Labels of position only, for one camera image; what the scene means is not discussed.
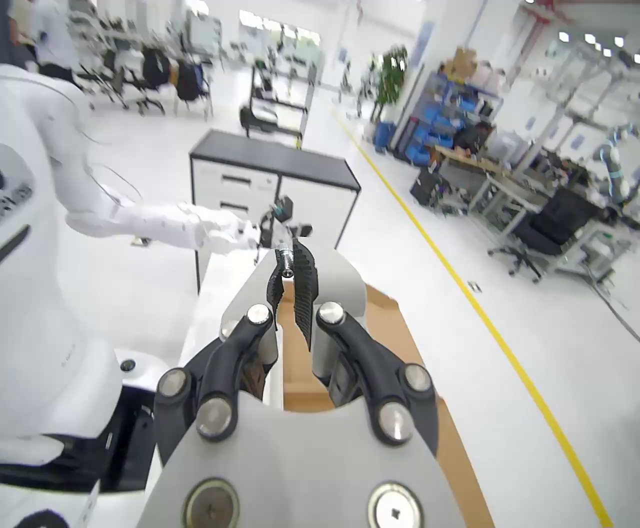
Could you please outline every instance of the black office chair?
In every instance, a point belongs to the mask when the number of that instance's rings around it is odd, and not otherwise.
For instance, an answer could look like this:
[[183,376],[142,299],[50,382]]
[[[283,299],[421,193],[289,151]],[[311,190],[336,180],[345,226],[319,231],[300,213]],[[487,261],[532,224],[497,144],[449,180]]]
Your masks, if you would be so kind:
[[573,238],[578,229],[600,212],[597,205],[575,194],[566,188],[560,188],[538,214],[532,212],[522,219],[513,230],[513,234],[522,242],[522,247],[503,246],[488,251],[489,256],[494,253],[512,255],[516,258],[515,266],[509,270],[514,276],[524,264],[536,278],[537,284],[542,275],[531,261],[527,250],[532,250],[550,257],[562,255],[563,246]]
[[142,50],[144,59],[142,62],[142,79],[136,77],[136,73],[130,70],[133,81],[131,84],[141,92],[144,97],[134,101],[138,105],[138,113],[143,115],[149,105],[157,107],[164,115],[164,106],[158,100],[148,96],[149,91],[159,92],[160,88],[169,83],[171,64],[169,57],[161,49],[144,47]]

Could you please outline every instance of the black tabletop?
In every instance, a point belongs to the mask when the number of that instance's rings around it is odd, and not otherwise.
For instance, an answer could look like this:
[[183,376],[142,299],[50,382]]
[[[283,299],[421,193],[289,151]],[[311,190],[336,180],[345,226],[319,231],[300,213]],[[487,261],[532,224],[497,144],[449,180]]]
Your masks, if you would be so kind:
[[360,184],[343,158],[217,130],[207,132],[190,156],[192,159],[226,163],[360,191]]

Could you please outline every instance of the backpack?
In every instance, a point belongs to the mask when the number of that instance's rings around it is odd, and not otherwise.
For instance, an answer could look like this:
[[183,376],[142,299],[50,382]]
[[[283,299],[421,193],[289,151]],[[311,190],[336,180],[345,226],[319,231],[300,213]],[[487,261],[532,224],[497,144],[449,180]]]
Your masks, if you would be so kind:
[[201,95],[204,95],[202,65],[179,61],[176,89],[178,98],[185,102],[195,101]]
[[142,63],[142,78],[149,83],[152,88],[158,88],[169,82],[171,64],[162,50],[144,48],[144,60]]

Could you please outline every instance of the yellow floor line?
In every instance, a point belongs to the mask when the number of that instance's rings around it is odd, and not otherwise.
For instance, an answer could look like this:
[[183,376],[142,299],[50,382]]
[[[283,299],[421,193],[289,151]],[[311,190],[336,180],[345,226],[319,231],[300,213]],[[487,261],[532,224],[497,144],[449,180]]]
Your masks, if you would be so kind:
[[416,229],[420,232],[422,237],[426,240],[427,244],[436,254],[436,256],[438,257],[442,265],[449,272],[449,274],[451,275],[451,278],[462,290],[462,293],[467,298],[467,301],[469,301],[469,304],[471,304],[471,306],[476,311],[480,319],[482,319],[482,322],[486,326],[487,330],[489,330],[489,332],[495,339],[496,343],[498,344],[498,346],[504,353],[505,357],[508,359],[509,363],[513,367],[513,370],[516,372],[516,374],[518,374],[520,381],[527,389],[527,392],[529,393],[529,395],[533,398],[533,401],[536,403],[536,406],[538,406],[538,409],[542,413],[542,416],[544,416],[545,421],[547,422],[548,426],[551,428],[551,432],[553,432],[557,442],[560,444],[560,448],[562,448],[564,455],[566,456],[566,459],[569,461],[569,464],[571,465],[573,472],[575,473],[575,476],[578,478],[578,481],[580,482],[580,485],[584,490],[584,493],[587,495],[587,498],[591,503],[591,507],[593,508],[594,513],[596,514],[596,516],[598,517],[598,520],[600,521],[600,525],[603,526],[604,528],[611,528],[613,526],[613,523],[609,518],[609,514],[607,513],[607,510],[602,504],[602,501],[600,500],[598,493],[593,487],[593,484],[591,484],[591,480],[587,475],[587,472],[584,470],[582,463],[578,459],[578,456],[573,450],[573,447],[569,443],[569,440],[567,440],[566,435],[563,433],[563,430],[560,428],[560,425],[558,424],[556,418],[551,413],[551,410],[549,409],[548,405],[542,398],[540,392],[538,391],[538,389],[536,389],[536,386],[531,381],[531,378],[529,377],[529,375],[522,368],[522,365],[520,365],[520,362],[517,360],[512,350],[509,348],[509,345],[506,344],[506,341],[500,335],[495,325],[491,322],[491,319],[489,319],[489,317],[486,315],[486,313],[484,312],[480,304],[478,304],[478,301],[476,301],[476,298],[473,296],[473,294],[471,293],[467,285],[462,281],[462,279],[453,269],[451,264],[449,264],[449,261],[444,257],[442,252],[438,249],[438,246],[436,246],[433,240],[431,240],[431,237],[427,235],[426,231],[422,228],[417,218],[413,215],[413,213],[409,210],[407,205],[403,202],[402,198],[398,196],[398,194],[394,191],[394,189],[386,180],[386,178],[382,176],[382,173],[378,170],[378,167],[376,167],[376,165],[371,161],[371,158],[367,155],[367,153],[364,150],[362,150],[362,147],[358,144],[357,140],[349,132],[347,127],[342,123],[342,121],[335,114],[333,114],[333,117],[334,119],[336,119],[336,121],[338,121],[338,123],[340,124],[344,132],[347,134],[347,136],[349,136],[349,139],[353,142],[356,148],[363,155],[364,159],[366,159],[369,165],[371,165],[371,168],[374,170],[374,172],[378,175],[382,183],[384,183],[385,187],[389,190],[389,192],[400,204],[400,207],[404,209],[404,212],[409,217],[409,219],[413,222],[413,225],[415,225]]

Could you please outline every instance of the screw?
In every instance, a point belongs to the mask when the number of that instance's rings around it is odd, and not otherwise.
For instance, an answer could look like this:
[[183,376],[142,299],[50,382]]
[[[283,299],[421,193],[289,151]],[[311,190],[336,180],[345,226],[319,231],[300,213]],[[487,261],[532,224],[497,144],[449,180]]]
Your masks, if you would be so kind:
[[415,497],[401,484],[382,484],[371,494],[369,526],[372,528],[419,528],[421,522]]
[[333,301],[329,301],[320,306],[318,313],[320,313],[320,319],[328,324],[338,324],[344,319],[342,306]]
[[221,479],[200,484],[191,492],[184,508],[184,526],[229,528],[237,525],[240,503],[233,486]]
[[253,305],[247,310],[246,316],[253,324],[264,324],[269,320],[270,313],[265,305]]
[[224,433],[231,423],[231,406],[220,397],[213,397],[200,405],[196,414],[196,428],[200,436],[210,440]]
[[404,378],[407,385],[416,392],[425,392],[431,388],[431,376],[427,370],[415,363],[411,363],[404,368]]
[[378,412],[378,423],[390,440],[404,443],[413,434],[413,419],[407,408],[397,401],[385,403]]
[[293,277],[293,251],[291,251],[286,244],[280,244],[276,251],[280,255],[280,260],[282,261],[282,276],[284,278]]
[[167,398],[177,396],[182,392],[187,375],[182,369],[171,369],[163,374],[158,383],[158,392]]
[[135,368],[136,368],[136,362],[133,359],[125,359],[120,364],[120,370],[122,372],[131,372]]
[[220,327],[220,339],[222,341],[227,340],[231,332],[235,330],[237,324],[237,321],[225,321]]

